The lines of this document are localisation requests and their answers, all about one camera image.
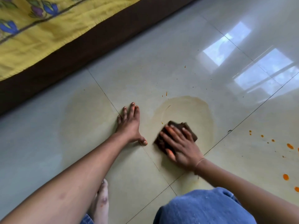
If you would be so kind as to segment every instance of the bare foot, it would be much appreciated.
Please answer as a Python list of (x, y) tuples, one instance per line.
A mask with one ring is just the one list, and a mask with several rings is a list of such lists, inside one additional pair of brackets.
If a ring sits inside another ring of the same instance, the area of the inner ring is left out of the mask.
[(108, 224), (108, 182), (103, 180), (100, 189), (90, 207), (90, 217), (95, 224)]

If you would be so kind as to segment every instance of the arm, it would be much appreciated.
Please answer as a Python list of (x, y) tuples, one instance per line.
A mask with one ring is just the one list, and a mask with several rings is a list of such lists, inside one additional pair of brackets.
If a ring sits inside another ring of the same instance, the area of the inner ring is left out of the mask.
[(124, 107), (113, 135), (36, 190), (1, 224), (79, 223), (122, 148), (134, 141), (147, 144), (138, 130), (139, 115), (139, 107), (134, 103), (129, 114)]
[(174, 140), (163, 132), (160, 134), (174, 148), (175, 155), (169, 149), (166, 152), (177, 165), (193, 171), (214, 187), (231, 191), (259, 223), (299, 223), (299, 207), (205, 159), (186, 129), (183, 135), (173, 126), (166, 128)]

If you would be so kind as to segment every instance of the brown sponge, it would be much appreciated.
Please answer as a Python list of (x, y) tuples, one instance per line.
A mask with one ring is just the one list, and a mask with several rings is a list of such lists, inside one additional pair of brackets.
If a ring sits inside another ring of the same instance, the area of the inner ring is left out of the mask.
[[(188, 130), (191, 134), (192, 134), (192, 138), (194, 141), (197, 140), (197, 136), (192, 132), (192, 130), (190, 129), (190, 127), (188, 126), (188, 124), (186, 122), (182, 122), (182, 123), (176, 123), (174, 121), (169, 121), (168, 122), (168, 126), (173, 125), (176, 128), (178, 128), (182, 133), (182, 128), (185, 128), (186, 130)], [(166, 130), (166, 128), (164, 127), (162, 130), (162, 132), (164, 132), (165, 134), (167, 134), (171, 139), (173, 139), (173, 137), (170, 135), (170, 133)], [(164, 139), (162, 138), (162, 136), (160, 134), (158, 134), (156, 140), (154, 141), (154, 143), (158, 146), (158, 148), (166, 153), (165, 149), (170, 149), (174, 154), (176, 153), (173, 149), (173, 147), (171, 147), (166, 141), (164, 141)]]

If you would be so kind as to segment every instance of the blue flower print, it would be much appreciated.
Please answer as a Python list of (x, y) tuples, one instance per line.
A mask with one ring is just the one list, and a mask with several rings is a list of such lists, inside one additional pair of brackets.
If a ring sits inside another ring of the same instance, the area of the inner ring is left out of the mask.
[(44, 11), (51, 15), (57, 15), (58, 14), (58, 7), (55, 3), (50, 3), (48, 1), (41, 0), (43, 4)]
[(0, 20), (0, 30), (10, 34), (16, 34), (18, 32), (18, 28), (12, 20)]

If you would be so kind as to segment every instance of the hand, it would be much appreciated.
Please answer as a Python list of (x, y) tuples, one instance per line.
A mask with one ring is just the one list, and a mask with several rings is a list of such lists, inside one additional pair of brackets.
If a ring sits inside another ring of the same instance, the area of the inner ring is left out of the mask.
[(127, 113), (127, 107), (123, 108), (123, 116), (117, 117), (116, 133), (126, 135), (129, 142), (139, 141), (142, 145), (147, 145), (147, 141), (139, 133), (140, 110), (135, 103), (130, 105), (130, 112)]
[(166, 125), (165, 128), (174, 140), (163, 132), (160, 132), (160, 135), (176, 152), (174, 155), (174, 153), (167, 148), (167, 156), (178, 166), (186, 170), (195, 171), (196, 166), (204, 159), (204, 155), (193, 141), (191, 133), (183, 128), (183, 133), (185, 134), (183, 135), (180, 130), (172, 125), (170, 127)]

